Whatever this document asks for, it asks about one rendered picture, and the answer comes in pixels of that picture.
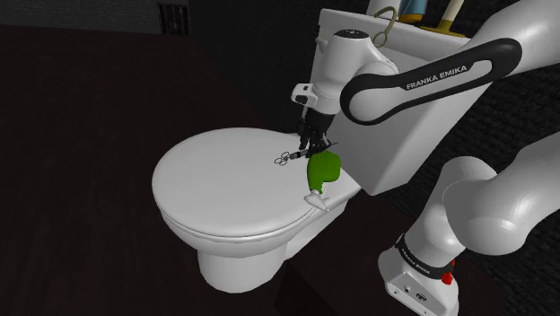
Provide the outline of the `blue bottle orange base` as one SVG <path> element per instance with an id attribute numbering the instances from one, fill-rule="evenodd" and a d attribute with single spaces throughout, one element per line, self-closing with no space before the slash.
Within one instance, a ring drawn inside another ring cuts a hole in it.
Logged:
<path id="1" fill-rule="evenodd" d="M 425 14 L 428 0 L 401 0 L 398 20 L 403 23 L 420 22 Z"/>

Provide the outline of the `white cylinder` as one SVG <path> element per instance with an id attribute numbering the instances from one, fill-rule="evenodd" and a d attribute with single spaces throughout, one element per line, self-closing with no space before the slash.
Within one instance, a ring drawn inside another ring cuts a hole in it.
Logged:
<path id="1" fill-rule="evenodd" d="M 375 15 L 381 9 L 386 7 L 393 7 L 396 11 L 398 11 L 400 3 L 401 0 L 369 0 L 366 13 L 368 15 Z"/>

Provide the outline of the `small black scissors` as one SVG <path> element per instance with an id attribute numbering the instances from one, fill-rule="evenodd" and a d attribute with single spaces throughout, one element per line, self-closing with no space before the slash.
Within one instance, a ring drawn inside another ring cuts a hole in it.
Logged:
<path id="1" fill-rule="evenodd" d="M 311 154 L 308 154 L 308 152 L 311 149 L 311 145 L 309 145 L 309 147 L 307 149 L 303 149 L 303 150 L 300 150 L 300 151 L 297 151 L 297 152 L 294 152 L 294 153 L 283 152 L 278 158 L 275 158 L 274 164 L 284 166 L 290 160 L 295 160 L 295 159 L 299 159 L 299 158 L 302 158 L 302 157 L 310 158 L 314 154 L 322 153 L 322 152 L 326 151 L 327 149 L 329 149 L 332 145 L 336 145 L 336 144 L 337 144 L 337 142 L 327 141 L 327 143 L 325 145 L 319 145 L 316 149 L 313 149 Z"/>

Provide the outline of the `cream stick yellow base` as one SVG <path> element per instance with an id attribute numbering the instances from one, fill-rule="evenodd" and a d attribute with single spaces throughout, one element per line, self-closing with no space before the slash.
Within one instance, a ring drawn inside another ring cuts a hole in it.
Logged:
<path id="1" fill-rule="evenodd" d="M 464 34 L 451 31 L 451 25 L 457 17 L 464 0 L 450 0 L 442 18 L 436 27 L 420 26 L 420 29 L 453 37 L 465 38 Z"/>

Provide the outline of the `dark wall vent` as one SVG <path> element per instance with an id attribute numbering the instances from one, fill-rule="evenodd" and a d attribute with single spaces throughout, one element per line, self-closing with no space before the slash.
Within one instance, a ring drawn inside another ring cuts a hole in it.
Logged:
<path id="1" fill-rule="evenodd" d="M 164 35 L 190 35 L 188 4 L 157 3 L 161 33 Z"/>

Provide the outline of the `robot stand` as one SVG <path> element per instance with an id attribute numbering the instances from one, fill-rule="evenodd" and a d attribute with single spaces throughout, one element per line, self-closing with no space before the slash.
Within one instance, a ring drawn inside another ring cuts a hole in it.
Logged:
<path id="1" fill-rule="evenodd" d="M 417 316 L 389 296 L 378 269 L 412 223 L 384 197 L 358 193 L 288 260 L 276 307 L 282 316 Z"/>

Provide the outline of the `white toilet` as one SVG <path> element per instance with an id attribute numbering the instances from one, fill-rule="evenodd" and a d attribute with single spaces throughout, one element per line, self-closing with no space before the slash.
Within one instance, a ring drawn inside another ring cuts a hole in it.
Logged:
<path id="1" fill-rule="evenodd" d="M 327 136 L 342 162 L 323 184 L 329 212 L 309 205 L 308 160 L 274 164 L 300 139 L 229 127 L 173 146 L 153 172 L 162 219 L 197 251 L 204 280 L 226 293 L 269 281 L 357 192 L 407 183 L 485 90 L 490 62 L 464 39 L 364 14 L 325 9 L 311 79 L 293 100 L 334 116 Z"/>

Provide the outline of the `green and white figure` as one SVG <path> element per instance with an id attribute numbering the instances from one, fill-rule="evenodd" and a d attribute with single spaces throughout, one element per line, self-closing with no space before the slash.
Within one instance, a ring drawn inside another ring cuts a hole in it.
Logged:
<path id="1" fill-rule="evenodd" d="M 323 184 L 338 180 L 341 172 L 341 159 L 330 151 L 314 154 L 307 163 L 306 176 L 310 193 L 304 197 L 306 203 L 321 211 L 329 212 L 323 194 Z"/>

